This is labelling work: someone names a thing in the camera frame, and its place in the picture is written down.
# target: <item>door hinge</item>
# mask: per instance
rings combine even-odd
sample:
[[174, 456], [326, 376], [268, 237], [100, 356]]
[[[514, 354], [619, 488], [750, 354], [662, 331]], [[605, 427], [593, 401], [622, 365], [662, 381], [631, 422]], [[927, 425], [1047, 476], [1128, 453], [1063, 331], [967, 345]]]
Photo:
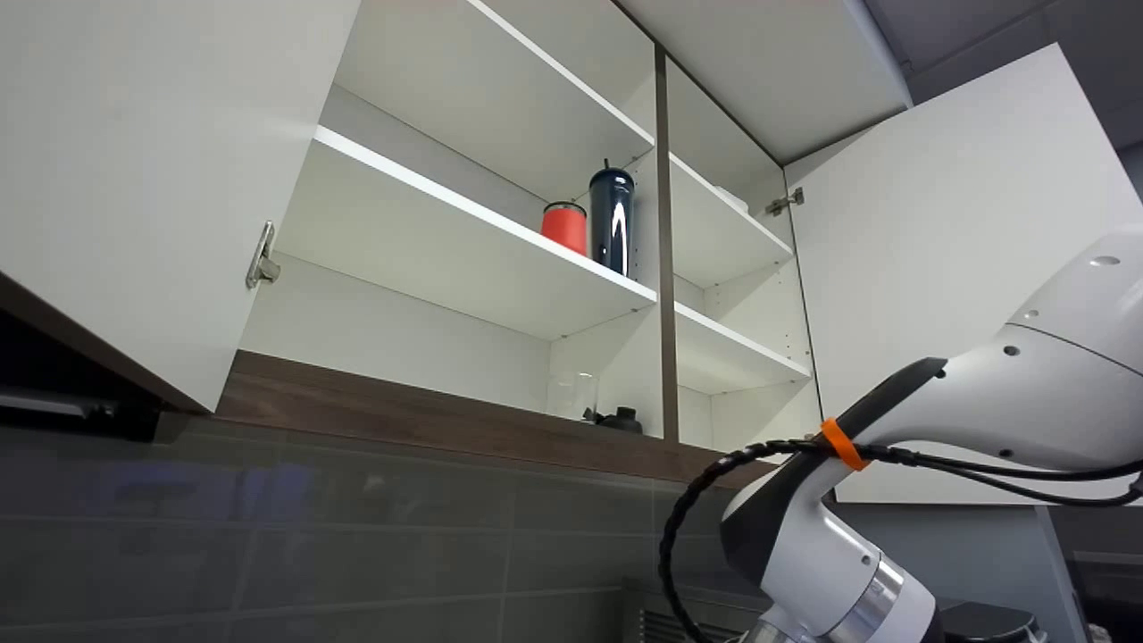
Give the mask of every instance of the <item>door hinge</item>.
[[255, 262], [245, 267], [245, 290], [257, 290], [262, 283], [280, 283], [282, 263], [272, 262], [272, 242], [275, 242], [275, 223], [262, 223], [257, 246], [255, 246]]
[[790, 212], [793, 202], [806, 202], [806, 192], [805, 192], [805, 188], [793, 188], [790, 197], [763, 202], [763, 214], [777, 216], [777, 214]]

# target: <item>orange band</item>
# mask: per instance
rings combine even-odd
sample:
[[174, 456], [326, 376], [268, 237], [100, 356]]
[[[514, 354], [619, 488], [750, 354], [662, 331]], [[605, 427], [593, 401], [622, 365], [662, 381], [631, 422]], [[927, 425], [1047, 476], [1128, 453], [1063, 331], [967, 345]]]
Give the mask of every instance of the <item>orange band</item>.
[[834, 419], [821, 422], [821, 435], [844, 465], [850, 465], [852, 472], [868, 469], [868, 460], [858, 453], [858, 443], [845, 435], [845, 427]]

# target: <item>black cable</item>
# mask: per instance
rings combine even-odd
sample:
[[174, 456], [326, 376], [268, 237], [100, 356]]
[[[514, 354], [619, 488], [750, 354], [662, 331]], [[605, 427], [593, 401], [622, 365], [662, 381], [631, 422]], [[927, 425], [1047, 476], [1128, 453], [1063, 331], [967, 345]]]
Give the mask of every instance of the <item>black cable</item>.
[[681, 624], [681, 632], [696, 643], [708, 643], [708, 635], [701, 632], [701, 624], [688, 619], [688, 612], [681, 607], [680, 587], [676, 587], [676, 540], [680, 529], [686, 521], [686, 509], [703, 495], [703, 488], [712, 488], [720, 476], [756, 460], [756, 456], [772, 456], [772, 453], [797, 453], [797, 450], [821, 450], [811, 443], [797, 443], [797, 439], [772, 439], [772, 443], [750, 443], [745, 450], [731, 450], [716, 460], [712, 460], [676, 498], [669, 521], [664, 521], [664, 540], [658, 541], [658, 579], [664, 587], [664, 597]]
[[956, 469], [932, 469], [932, 472], [962, 476], [962, 479], [971, 479], [971, 481], [981, 481], [981, 487], [996, 487], [996, 488], [1006, 488], [1006, 491], [1018, 491], [1018, 495], [1033, 495], [1033, 498], [1043, 498], [1043, 502], [1061, 502], [1061, 506], [1120, 506], [1120, 502], [1132, 502], [1132, 498], [1143, 495], [1134, 488], [1126, 488], [1120, 495], [1053, 495], [1053, 491], [1038, 491], [1038, 488], [1030, 488], [1030, 487], [1012, 487], [1003, 479], [988, 479], [988, 476], [977, 476], [977, 472], [956, 472]]
[[[825, 443], [819, 439], [766, 439], [766, 443], [750, 443], [745, 450], [731, 450], [716, 460], [712, 460], [676, 498], [669, 521], [664, 521], [664, 540], [658, 541], [658, 579], [664, 587], [664, 597], [681, 624], [681, 632], [696, 643], [708, 643], [708, 635], [701, 632], [701, 624], [688, 619], [688, 612], [681, 607], [680, 587], [676, 587], [676, 540], [680, 529], [688, 514], [688, 506], [703, 495], [703, 488], [712, 488], [720, 476], [772, 456], [772, 453], [832, 453]], [[899, 445], [859, 445], [859, 456], [868, 460], [886, 460], [886, 465], [908, 465], [908, 469], [932, 469], [932, 472], [946, 472], [946, 476], [962, 476], [981, 487], [996, 487], [1018, 495], [1033, 495], [1033, 498], [1047, 498], [1047, 502], [1063, 502], [1063, 506], [1120, 506], [1143, 495], [1143, 469], [1140, 460], [1132, 465], [1118, 465], [1118, 469], [1092, 469], [1092, 472], [1043, 472], [1043, 469], [996, 469], [996, 465], [976, 465], [976, 460], [953, 460], [953, 456], [932, 456], [932, 453], [919, 453], [919, 450], [899, 450]], [[1053, 495], [1053, 491], [1038, 491], [1038, 488], [1025, 488], [1025, 487], [1012, 487], [988, 476], [1006, 476], [1006, 479], [1118, 479], [1140, 472], [1140, 481], [1132, 488], [1126, 488], [1120, 495]]]
[[1050, 469], [999, 469], [999, 465], [977, 465], [977, 460], [956, 460], [956, 456], [936, 456], [936, 453], [919, 453], [919, 450], [899, 450], [899, 445], [870, 445], [859, 450], [859, 456], [886, 460], [886, 465], [911, 465], [911, 469], [962, 469], [962, 472], [977, 472], [977, 476], [1003, 476], [1003, 479], [1061, 479], [1061, 481], [1077, 481], [1077, 479], [1118, 479], [1143, 472], [1143, 460], [1113, 465], [1113, 469], [1090, 469], [1090, 472], [1050, 472]]

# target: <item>black bottle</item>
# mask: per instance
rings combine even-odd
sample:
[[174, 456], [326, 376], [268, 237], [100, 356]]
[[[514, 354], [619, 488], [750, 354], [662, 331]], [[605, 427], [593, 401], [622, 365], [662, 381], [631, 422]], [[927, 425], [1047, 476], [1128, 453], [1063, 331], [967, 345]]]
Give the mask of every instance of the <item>black bottle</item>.
[[619, 273], [631, 270], [631, 192], [637, 179], [606, 160], [593, 173], [593, 262]]

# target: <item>white cabinet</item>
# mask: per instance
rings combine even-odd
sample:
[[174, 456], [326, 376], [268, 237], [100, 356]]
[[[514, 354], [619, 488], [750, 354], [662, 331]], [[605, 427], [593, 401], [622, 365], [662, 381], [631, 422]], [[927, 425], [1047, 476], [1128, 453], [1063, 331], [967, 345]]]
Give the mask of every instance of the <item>white cabinet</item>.
[[[1068, 256], [1143, 222], [1058, 47], [889, 117], [800, 187], [793, 222], [825, 415], [919, 356], [988, 339]], [[1015, 495], [870, 469], [844, 498]]]
[[0, 270], [213, 406], [357, 0], [0, 7]]
[[[368, 0], [243, 348], [664, 435], [651, 52], [609, 0]], [[793, 250], [750, 214], [783, 167], [669, 83], [681, 439], [743, 443], [811, 381]], [[605, 156], [637, 179], [631, 273], [539, 237]]]

